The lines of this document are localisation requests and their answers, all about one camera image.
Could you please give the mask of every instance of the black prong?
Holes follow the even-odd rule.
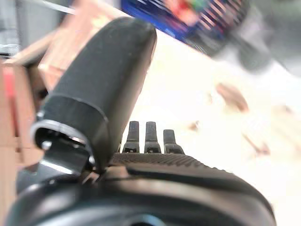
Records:
[[[122,153],[139,153],[139,122],[131,121],[128,128],[127,142],[123,146]]]
[[[148,121],[146,123],[144,153],[161,153],[161,148],[157,139],[156,123]]]
[[[185,154],[182,147],[176,144],[172,129],[165,129],[163,131],[163,139],[165,154]]]

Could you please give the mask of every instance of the black plastic housing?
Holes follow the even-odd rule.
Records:
[[[103,170],[117,151],[156,46],[156,30],[122,17],[83,48],[49,94],[31,134],[38,147],[57,134],[82,141]]]

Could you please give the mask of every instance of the black tool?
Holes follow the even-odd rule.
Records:
[[[117,153],[155,45],[152,25],[124,17],[83,48],[37,113],[44,156],[19,171],[4,226],[276,225],[255,188],[184,155],[170,130],[161,154],[154,122],[146,153]]]
[[[153,121],[146,123],[144,153],[161,153],[157,139],[156,123]]]
[[[139,153],[139,122],[131,121],[128,128],[127,142],[122,153]]]

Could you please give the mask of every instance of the rubber grip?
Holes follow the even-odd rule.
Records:
[[[36,144],[41,147],[45,135],[40,128],[77,137],[84,140],[96,168],[103,169],[119,146],[156,41],[150,23],[131,17],[102,28],[48,96],[32,128]]]

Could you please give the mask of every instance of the blurry background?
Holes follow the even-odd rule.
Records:
[[[121,2],[135,2],[99,1],[119,9]],[[0,0],[0,54],[12,56],[57,28],[66,13],[74,12],[70,8],[72,2]],[[242,69],[241,76],[251,78],[279,102],[301,113],[295,99],[301,94],[298,88],[301,85],[301,1],[251,0],[250,5],[242,24],[226,38],[203,35],[196,44],[191,44],[191,40],[186,43],[212,55],[216,61]]]

